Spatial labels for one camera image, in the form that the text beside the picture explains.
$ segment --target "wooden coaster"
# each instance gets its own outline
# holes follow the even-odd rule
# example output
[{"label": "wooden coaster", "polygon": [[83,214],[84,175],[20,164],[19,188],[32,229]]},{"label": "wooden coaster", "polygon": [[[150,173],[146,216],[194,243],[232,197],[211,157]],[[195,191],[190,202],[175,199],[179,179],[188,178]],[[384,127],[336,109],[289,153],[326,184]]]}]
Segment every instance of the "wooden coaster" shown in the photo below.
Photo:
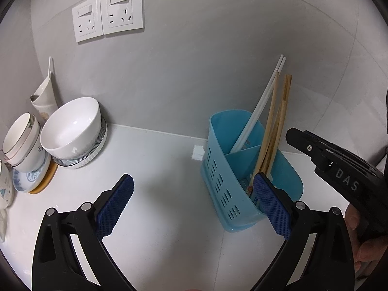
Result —
[{"label": "wooden coaster", "polygon": [[51,182],[52,178],[54,177],[55,172],[57,171],[58,165],[54,162],[53,159],[50,161],[50,165],[48,166],[48,170],[46,175],[43,177],[43,180],[40,182],[40,184],[33,190],[31,190],[30,194],[38,194],[42,190],[44,190],[47,185]]}]

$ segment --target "blue and white plate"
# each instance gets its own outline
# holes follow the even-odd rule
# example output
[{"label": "blue and white plate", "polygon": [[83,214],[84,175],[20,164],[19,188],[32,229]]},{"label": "blue and white plate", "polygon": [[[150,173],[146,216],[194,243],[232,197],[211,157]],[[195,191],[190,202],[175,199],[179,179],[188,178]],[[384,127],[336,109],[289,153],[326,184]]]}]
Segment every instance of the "blue and white plate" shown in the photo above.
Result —
[{"label": "blue and white plate", "polygon": [[35,189],[46,175],[50,166],[50,161],[51,155],[46,152],[43,164],[36,171],[22,173],[13,169],[12,182],[14,184],[14,188],[20,192],[29,192]]}]

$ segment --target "gray wall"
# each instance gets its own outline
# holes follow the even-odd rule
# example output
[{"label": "gray wall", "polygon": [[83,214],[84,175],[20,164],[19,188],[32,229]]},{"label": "gray wall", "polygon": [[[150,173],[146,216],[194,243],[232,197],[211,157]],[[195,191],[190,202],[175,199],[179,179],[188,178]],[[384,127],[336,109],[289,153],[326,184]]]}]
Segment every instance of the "gray wall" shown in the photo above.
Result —
[{"label": "gray wall", "polygon": [[0,148],[9,127],[23,113],[43,81],[30,16],[31,0],[15,0],[0,23]]},{"label": "gray wall", "polygon": [[40,69],[53,56],[63,102],[93,96],[110,122],[205,138],[212,113],[253,110],[283,53],[285,128],[366,159],[387,143],[388,33],[370,0],[144,0],[144,30],[77,44],[81,1],[31,0]]}]

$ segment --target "wall socket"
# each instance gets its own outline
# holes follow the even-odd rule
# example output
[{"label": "wall socket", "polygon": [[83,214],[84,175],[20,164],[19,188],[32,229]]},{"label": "wall socket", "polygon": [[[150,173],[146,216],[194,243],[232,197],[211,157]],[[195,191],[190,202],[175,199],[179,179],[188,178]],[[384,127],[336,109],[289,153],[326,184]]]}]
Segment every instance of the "wall socket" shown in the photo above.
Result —
[{"label": "wall socket", "polygon": [[100,0],[104,34],[144,27],[143,0]]},{"label": "wall socket", "polygon": [[100,0],[87,0],[73,7],[72,12],[77,42],[103,34]]}]

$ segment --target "blue utensil holder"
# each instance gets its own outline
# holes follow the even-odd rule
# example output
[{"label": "blue utensil holder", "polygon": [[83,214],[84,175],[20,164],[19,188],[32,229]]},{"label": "blue utensil holder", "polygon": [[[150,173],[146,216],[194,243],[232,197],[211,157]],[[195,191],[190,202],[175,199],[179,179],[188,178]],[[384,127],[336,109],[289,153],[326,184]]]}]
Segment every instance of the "blue utensil holder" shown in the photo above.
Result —
[{"label": "blue utensil holder", "polygon": [[[259,156],[264,128],[258,121],[244,149],[228,154],[251,117],[242,110],[222,111],[210,117],[208,149],[201,175],[208,187],[218,218],[226,231],[237,232],[265,218],[245,193],[239,180],[253,172]],[[287,192],[293,201],[300,199],[303,184],[291,164],[278,150],[271,171],[272,183]]]}]

